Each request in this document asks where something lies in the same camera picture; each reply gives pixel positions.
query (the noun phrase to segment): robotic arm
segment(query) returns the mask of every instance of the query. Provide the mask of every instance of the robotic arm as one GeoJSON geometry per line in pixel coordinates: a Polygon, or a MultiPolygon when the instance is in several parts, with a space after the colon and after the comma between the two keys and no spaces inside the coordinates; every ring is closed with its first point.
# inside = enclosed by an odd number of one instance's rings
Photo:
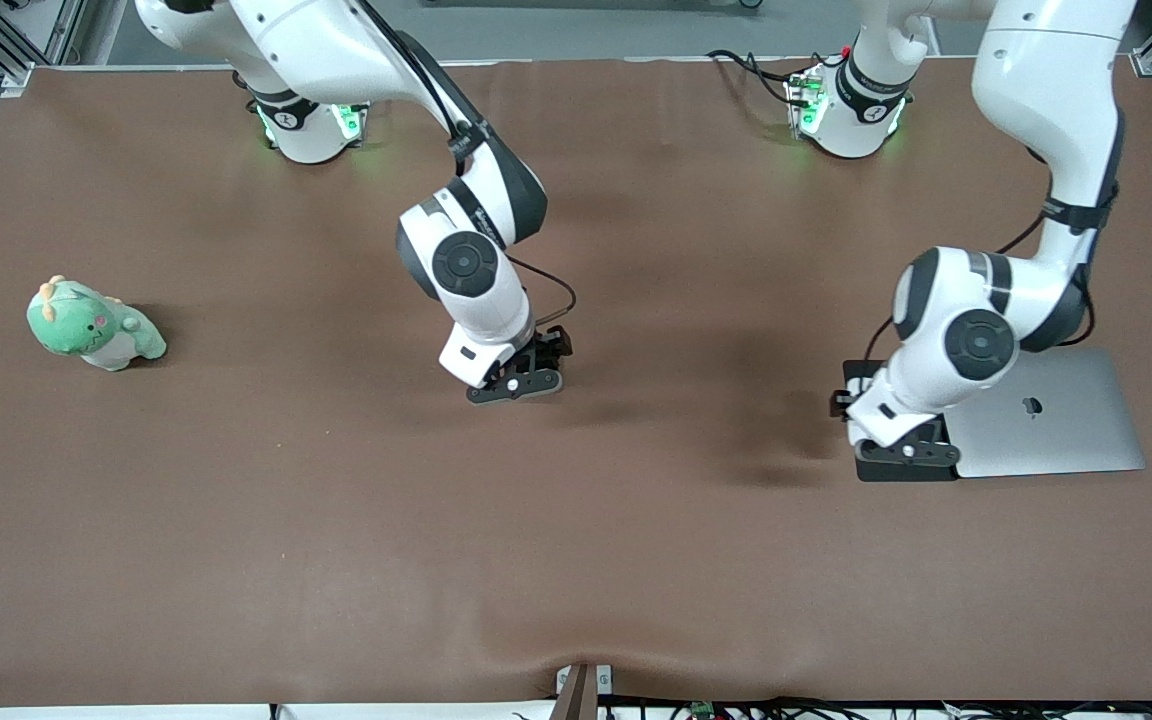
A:
{"type": "MultiPolygon", "coordinates": [[[[895,445],[993,387],[1020,351],[1047,350],[1079,327],[1098,232],[1117,191],[1124,127],[1111,74],[1132,8],[1134,0],[996,0],[973,97],[990,122],[1047,164],[1041,241],[1029,259],[934,247],[905,268],[892,302],[901,347],[849,388],[859,393],[846,408],[858,449],[895,445]]],[[[888,28],[886,37],[900,32],[888,28]]],[[[865,37],[851,54],[858,62],[869,56],[865,37]]]]}
{"type": "Polygon", "coordinates": [[[570,341],[536,332],[507,247],[537,233],[548,199],[442,67],[365,0],[136,0],[160,40],[229,60],[288,159],[321,162],[357,139],[347,111],[407,100],[450,137],[456,177],[397,222],[397,253],[454,320],[440,363],[471,402],[562,387],[570,341]]]}

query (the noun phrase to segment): stuffed dinosaur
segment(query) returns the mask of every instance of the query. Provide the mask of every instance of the stuffed dinosaur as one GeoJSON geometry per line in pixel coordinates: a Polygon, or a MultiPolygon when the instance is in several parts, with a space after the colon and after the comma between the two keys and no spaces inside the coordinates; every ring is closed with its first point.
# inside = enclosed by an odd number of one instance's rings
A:
{"type": "Polygon", "coordinates": [[[78,355],[106,370],[122,370],[137,356],[156,361],[168,351],[145,313],[63,275],[41,283],[29,301],[26,319],[47,350],[78,355]]]}

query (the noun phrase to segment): gray floor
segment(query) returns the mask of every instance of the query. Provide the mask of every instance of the gray floor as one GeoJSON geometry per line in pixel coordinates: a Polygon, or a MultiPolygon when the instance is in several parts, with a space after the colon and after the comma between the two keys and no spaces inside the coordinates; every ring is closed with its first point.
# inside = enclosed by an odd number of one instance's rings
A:
{"type": "MultiPolygon", "coordinates": [[[[717,47],[759,55],[808,55],[852,39],[858,15],[840,0],[372,0],[394,26],[420,38],[440,60],[602,59],[700,55],[717,47]]],[[[197,65],[213,58],[175,53],[141,24],[131,0],[100,3],[100,22],[82,55],[108,65],[197,65]]],[[[983,23],[937,22],[945,55],[973,55],[983,23]]],[[[1142,0],[1123,47],[1152,32],[1142,0]]]]}

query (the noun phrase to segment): silver laptop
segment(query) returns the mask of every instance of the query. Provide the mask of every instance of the silver laptop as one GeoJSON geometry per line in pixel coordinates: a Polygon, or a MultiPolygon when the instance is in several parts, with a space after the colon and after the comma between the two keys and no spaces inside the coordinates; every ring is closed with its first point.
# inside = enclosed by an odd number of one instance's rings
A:
{"type": "Polygon", "coordinates": [[[1021,353],[995,387],[945,414],[963,478],[1144,468],[1111,355],[1096,347],[1021,353]]]}

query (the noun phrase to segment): brown tabletop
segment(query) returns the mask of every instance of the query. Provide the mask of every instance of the brown tabletop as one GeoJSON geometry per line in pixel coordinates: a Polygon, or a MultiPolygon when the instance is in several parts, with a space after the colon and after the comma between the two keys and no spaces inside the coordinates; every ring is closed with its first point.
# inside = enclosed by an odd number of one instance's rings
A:
{"type": "Polygon", "coordinates": [[[545,401],[470,407],[438,365],[393,250],[452,173],[424,111],[308,168],[228,73],[0,103],[0,705],[521,700],[576,660],[622,694],[1152,698],[1152,81],[1117,76],[1093,340],[1149,470],[876,486],[826,414],[841,361],[905,262],[1001,245],[1046,187],[968,61],[864,161],[732,65],[453,74],[550,190],[517,255],[579,288],[545,401]],[[52,273],[168,355],[45,353],[52,273]]]}

